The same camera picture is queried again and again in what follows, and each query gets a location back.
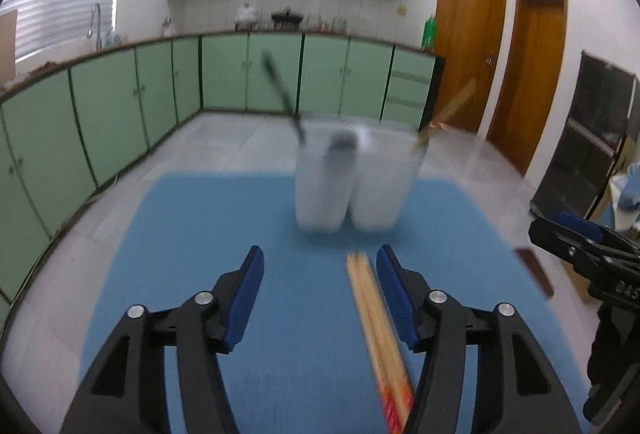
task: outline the metal screw head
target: metal screw head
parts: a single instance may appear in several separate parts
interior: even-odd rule
[[[130,319],[139,319],[144,314],[145,314],[145,308],[143,308],[143,306],[141,306],[139,304],[137,304],[135,306],[131,306],[127,310],[127,316]]]
[[[503,302],[498,306],[498,311],[500,311],[500,315],[504,315],[505,317],[513,317],[516,312],[516,308],[514,308],[507,302]]]
[[[447,301],[447,294],[444,291],[435,289],[431,293],[429,293],[429,300],[431,302],[435,302],[436,304],[442,304]]]
[[[196,304],[204,306],[213,300],[213,295],[208,291],[201,291],[195,296],[194,300],[196,301]]]

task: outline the green cabinet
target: green cabinet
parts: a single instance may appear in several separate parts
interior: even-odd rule
[[[415,128],[420,126],[434,65],[434,56],[396,48],[383,121],[399,121]]]
[[[174,64],[175,108],[182,122],[200,109],[200,66],[198,39],[180,38],[172,41]]]
[[[392,46],[352,40],[340,114],[380,118]]]
[[[348,44],[346,38],[305,37],[298,101],[300,112],[338,114]]]
[[[25,277],[49,244],[49,236],[24,192],[1,123],[0,121],[0,289],[13,300]]]
[[[68,74],[50,76],[2,106],[20,176],[54,234],[95,192],[76,127]]]
[[[71,68],[80,130],[98,184],[147,150],[135,51],[117,51]]]
[[[247,35],[203,36],[202,100],[206,109],[246,109]]]
[[[149,146],[153,146],[177,123],[171,42],[136,48],[136,64],[146,136]]]
[[[284,87],[295,105],[298,95],[301,35],[260,34],[249,36],[246,105],[249,110],[283,112],[282,100],[262,67],[262,53],[269,52]]]

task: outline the blue cloth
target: blue cloth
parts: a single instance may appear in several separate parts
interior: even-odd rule
[[[389,243],[466,306],[513,303],[555,367],[578,417],[586,389],[555,316],[520,260],[454,184],[418,180],[395,229],[365,235],[345,223],[332,235],[297,230],[291,176],[162,178],[142,202],[116,254],[86,335],[81,378],[126,309],[179,306],[237,269],[252,244],[265,274],[244,340],[220,355],[241,433],[385,433],[376,384],[345,270],[346,255],[375,259]],[[422,355],[402,345],[417,382]],[[477,351],[467,350],[458,425],[470,431]],[[175,351],[166,362],[172,432],[185,432]],[[586,432],[587,423],[582,420]]]

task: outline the blue gripper pad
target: blue gripper pad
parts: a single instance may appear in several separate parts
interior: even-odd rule
[[[381,247],[376,257],[376,272],[385,294],[386,305],[396,326],[398,337],[413,350],[418,343],[418,332],[415,327],[414,305],[400,278],[400,267],[395,258],[390,258]]]
[[[244,336],[244,330],[254,309],[255,298],[264,276],[264,254],[259,247],[251,250],[250,256],[242,263],[239,275],[242,279],[229,304],[227,329],[222,338],[223,344],[229,351],[233,351]]]
[[[593,240],[593,242],[601,243],[602,239],[604,239],[604,235],[597,224],[590,223],[567,211],[559,211],[554,215],[552,221],[576,233],[580,233],[587,239]]]

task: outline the faucet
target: faucet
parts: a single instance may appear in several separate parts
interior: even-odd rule
[[[95,50],[100,51],[102,50],[102,36],[101,36],[102,35],[101,33],[102,16],[100,14],[100,4],[94,4],[94,6],[91,8],[91,21],[89,22],[89,30],[86,32],[86,37],[87,39],[89,39],[92,36],[94,36],[94,18],[95,18],[96,11],[98,11],[98,27],[97,27],[98,35],[97,35],[97,38],[95,39]]]

